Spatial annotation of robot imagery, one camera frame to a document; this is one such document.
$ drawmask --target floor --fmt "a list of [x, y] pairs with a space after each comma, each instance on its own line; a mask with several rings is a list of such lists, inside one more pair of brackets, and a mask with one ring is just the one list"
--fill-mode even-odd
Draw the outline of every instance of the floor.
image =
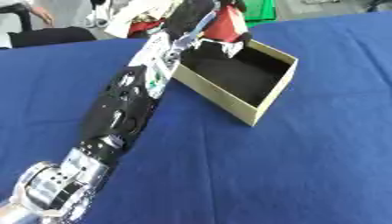
[[[88, 0], [35, 0], [38, 5], [46, 7], [55, 16], [55, 27], [70, 25], [83, 26], [84, 17], [91, 11]], [[322, 3], [307, 5], [301, 0], [276, 0], [278, 20], [292, 20], [300, 18], [318, 18], [343, 14], [362, 13], [368, 0], [341, 0], [339, 3]], [[382, 6], [384, 10], [391, 10], [392, 4]], [[34, 29], [45, 27], [36, 17], [32, 17]], [[18, 32], [20, 25], [14, 15], [0, 15], [0, 32]], [[110, 36], [103, 31], [93, 29], [92, 33], [99, 39]]]

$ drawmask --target blue table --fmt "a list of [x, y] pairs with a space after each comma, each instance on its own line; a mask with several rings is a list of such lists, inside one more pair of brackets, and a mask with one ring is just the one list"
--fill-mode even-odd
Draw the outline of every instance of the blue table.
[[[256, 40], [300, 64], [253, 129], [173, 80], [84, 223], [389, 224], [391, 19], [257, 26]], [[66, 155], [90, 103], [142, 44], [0, 52], [0, 199], [29, 165]]]

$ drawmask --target chair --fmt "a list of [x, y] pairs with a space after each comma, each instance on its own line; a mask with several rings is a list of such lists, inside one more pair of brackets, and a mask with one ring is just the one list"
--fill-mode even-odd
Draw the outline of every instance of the chair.
[[5, 13], [14, 13], [19, 17], [23, 32], [29, 32], [32, 30], [32, 21], [30, 19], [30, 12], [24, 4], [15, 3], [12, 5], [0, 7], [0, 14], [5, 14]]

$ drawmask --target mounting hole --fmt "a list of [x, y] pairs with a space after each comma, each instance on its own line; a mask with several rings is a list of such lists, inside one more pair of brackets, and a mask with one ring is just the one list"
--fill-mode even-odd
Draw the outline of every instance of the mounting hole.
[[127, 101], [128, 100], [128, 94], [129, 94], [128, 91], [122, 91], [120, 93], [120, 99], [122, 99], [123, 101]]

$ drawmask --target open box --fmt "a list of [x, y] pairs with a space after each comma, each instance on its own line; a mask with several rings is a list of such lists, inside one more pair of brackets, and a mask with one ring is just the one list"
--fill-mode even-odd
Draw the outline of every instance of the open box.
[[298, 59], [251, 40], [229, 63], [203, 63], [204, 70], [192, 68], [197, 73], [180, 65], [173, 77], [254, 126], [291, 81]]

